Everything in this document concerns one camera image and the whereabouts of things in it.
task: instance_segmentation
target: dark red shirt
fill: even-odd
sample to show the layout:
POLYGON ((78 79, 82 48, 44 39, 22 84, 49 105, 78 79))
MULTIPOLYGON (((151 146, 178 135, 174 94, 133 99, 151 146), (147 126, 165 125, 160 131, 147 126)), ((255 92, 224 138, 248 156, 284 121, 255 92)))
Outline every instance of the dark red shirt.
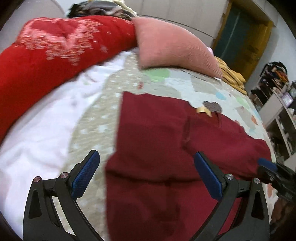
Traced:
MULTIPOLYGON (((193 164, 202 151, 224 173, 256 176, 271 159, 264 140, 219 113, 197 114, 180 99, 125 92, 116 153, 106 165, 107 223, 112 241, 186 241, 217 201, 193 164)), ((239 199, 221 232, 229 229, 239 199)))

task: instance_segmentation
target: red quilt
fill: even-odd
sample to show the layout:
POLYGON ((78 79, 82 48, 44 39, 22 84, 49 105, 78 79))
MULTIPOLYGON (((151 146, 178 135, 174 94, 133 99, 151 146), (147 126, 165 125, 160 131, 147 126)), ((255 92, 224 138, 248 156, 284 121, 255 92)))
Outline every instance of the red quilt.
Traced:
POLYGON ((110 16, 35 18, 0 55, 0 142, 52 89, 136 46, 132 22, 110 16))
MULTIPOLYGON (((107 223, 112 241, 187 241, 216 205, 193 164, 202 151, 224 173, 256 176, 265 141, 222 114, 197 114, 184 100, 125 92, 116 153, 106 165, 107 223)), ((236 200, 222 232, 239 205, 236 200)))

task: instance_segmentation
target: pillow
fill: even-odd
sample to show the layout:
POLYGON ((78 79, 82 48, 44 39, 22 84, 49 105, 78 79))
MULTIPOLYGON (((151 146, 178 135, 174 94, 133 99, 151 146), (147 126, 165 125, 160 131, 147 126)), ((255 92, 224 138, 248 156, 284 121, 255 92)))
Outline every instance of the pillow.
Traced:
POLYGON ((35 18, 0 55, 0 141, 52 89, 136 46, 134 24, 110 16, 35 18))
POLYGON ((194 34, 154 18, 133 18, 142 68, 179 66, 222 79, 222 72, 207 46, 194 34))

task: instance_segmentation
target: gray cloth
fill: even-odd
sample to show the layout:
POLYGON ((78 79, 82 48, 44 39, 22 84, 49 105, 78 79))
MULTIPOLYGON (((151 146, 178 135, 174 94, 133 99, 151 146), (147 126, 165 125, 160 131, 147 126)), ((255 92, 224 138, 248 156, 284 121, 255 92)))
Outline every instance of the gray cloth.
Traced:
POLYGON ((135 17, 131 12, 110 1, 91 1, 74 4, 68 18, 83 17, 88 15, 106 15, 131 20, 135 17))

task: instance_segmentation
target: yellow cloth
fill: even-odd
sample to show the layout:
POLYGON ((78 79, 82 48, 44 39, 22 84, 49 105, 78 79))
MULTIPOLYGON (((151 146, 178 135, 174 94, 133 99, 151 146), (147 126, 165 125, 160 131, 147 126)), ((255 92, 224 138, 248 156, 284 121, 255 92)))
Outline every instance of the yellow cloth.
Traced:
POLYGON ((130 7, 126 6, 126 3, 124 2, 124 0, 103 0, 103 1, 109 1, 109 2, 114 2, 117 5, 121 6, 124 10, 127 10, 129 12, 131 12, 134 15, 137 15, 137 13, 132 10, 130 7))
POLYGON ((244 83, 246 82, 244 77, 240 73, 231 70, 222 59, 216 56, 215 58, 218 61, 220 69, 222 70, 223 81, 241 92, 242 94, 247 95, 248 93, 244 89, 244 83))

